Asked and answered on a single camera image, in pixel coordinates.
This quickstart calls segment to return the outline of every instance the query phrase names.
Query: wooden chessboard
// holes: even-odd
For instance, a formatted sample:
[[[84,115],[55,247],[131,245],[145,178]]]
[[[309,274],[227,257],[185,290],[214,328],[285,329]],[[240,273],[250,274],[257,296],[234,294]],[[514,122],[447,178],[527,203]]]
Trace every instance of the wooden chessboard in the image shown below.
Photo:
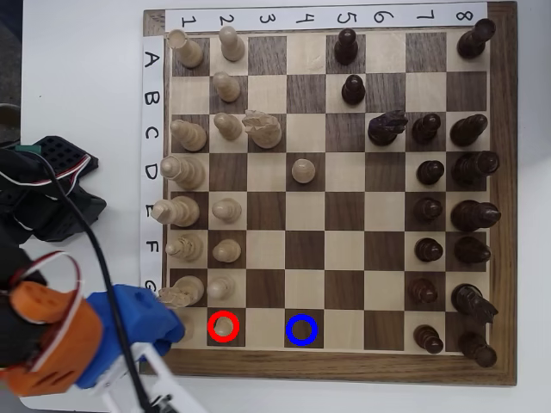
[[[154,251],[161,256],[157,271],[164,287],[186,275],[205,286],[222,275],[234,281],[229,299],[205,294],[176,311],[194,331],[165,357],[173,373],[516,384],[517,11],[515,3],[489,3],[487,10],[497,33],[473,61],[455,50],[464,27],[358,28],[360,52],[349,66],[333,57],[338,29],[240,32],[246,54],[237,63],[223,58],[217,33],[191,33],[204,52],[203,63],[193,70],[164,45],[162,156],[186,153],[168,132],[172,120],[197,123],[207,131],[207,144],[187,155],[202,162],[207,178],[193,192],[164,182],[163,197],[194,199],[200,218],[189,228],[163,228],[160,249]],[[164,33],[164,11],[146,11],[145,36]],[[217,71],[238,79],[242,93],[234,103],[216,95]],[[367,90],[356,107],[341,97],[349,74],[360,75]],[[279,145],[260,149],[245,132],[232,142],[220,136],[214,115],[243,119],[248,108],[280,121]],[[373,145],[366,133],[369,121],[394,109],[406,111],[406,132],[389,146]],[[430,144],[419,145],[412,139],[413,122],[431,112],[441,116],[442,127]],[[485,114],[490,125],[472,146],[457,147],[449,130],[471,114]],[[468,190],[458,186],[449,166],[465,151],[482,150],[499,154],[497,174]],[[317,170],[307,185],[291,176],[299,158],[311,160]],[[447,173],[426,187],[415,171],[433,159]],[[425,196],[445,205],[445,214],[429,225],[412,215],[415,202]],[[230,225],[211,212],[213,203],[226,197],[243,208]],[[493,228],[472,234],[492,249],[487,265],[467,265],[453,254],[455,240],[464,234],[449,215],[462,200],[490,201],[502,213]],[[167,257],[166,242],[190,232],[206,246],[202,256],[195,262]],[[422,237],[444,247],[442,259],[427,263],[415,257],[413,246]],[[212,256],[225,238],[242,248],[230,264]],[[436,286],[435,303],[410,300],[406,286],[419,277]],[[461,283],[477,286],[498,308],[492,327],[480,327],[451,305],[450,294]],[[207,333],[208,318],[219,310],[239,320],[239,333],[228,343]],[[319,329],[305,347],[286,337],[286,323],[297,314],[312,317]],[[445,346],[441,354],[429,355],[413,341],[420,324],[436,328]],[[483,369],[462,356],[457,339],[465,331],[486,336],[498,354],[495,367]],[[305,338],[311,331],[297,323],[293,332]]]

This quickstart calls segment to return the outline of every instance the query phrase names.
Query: white table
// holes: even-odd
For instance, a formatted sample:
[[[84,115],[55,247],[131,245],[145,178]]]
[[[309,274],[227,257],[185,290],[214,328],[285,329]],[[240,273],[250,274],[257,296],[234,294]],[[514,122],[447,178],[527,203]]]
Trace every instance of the white table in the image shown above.
[[[22,140],[69,139],[100,159],[84,181],[108,208],[93,228],[115,282],[139,281],[139,130],[144,9],[291,5],[293,0],[26,0],[22,67]],[[304,4],[418,3],[407,0],[302,0]],[[377,385],[260,379],[180,379],[212,412],[548,411],[551,325],[551,2],[519,0],[518,386]],[[38,256],[58,245],[29,241]],[[103,290],[85,237],[61,248],[81,263],[85,293]],[[72,280],[54,287],[68,289]],[[134,403],[133,390],[121,398]],[[25,398],[28,407],[105,411],[83,391]]]

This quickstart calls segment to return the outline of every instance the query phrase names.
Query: light square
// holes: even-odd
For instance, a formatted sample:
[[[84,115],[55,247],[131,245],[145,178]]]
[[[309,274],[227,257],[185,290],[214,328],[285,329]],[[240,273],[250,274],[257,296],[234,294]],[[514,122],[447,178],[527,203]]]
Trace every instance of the light square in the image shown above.
[[[446,73],[406,73],[406,112],[445,112]]]

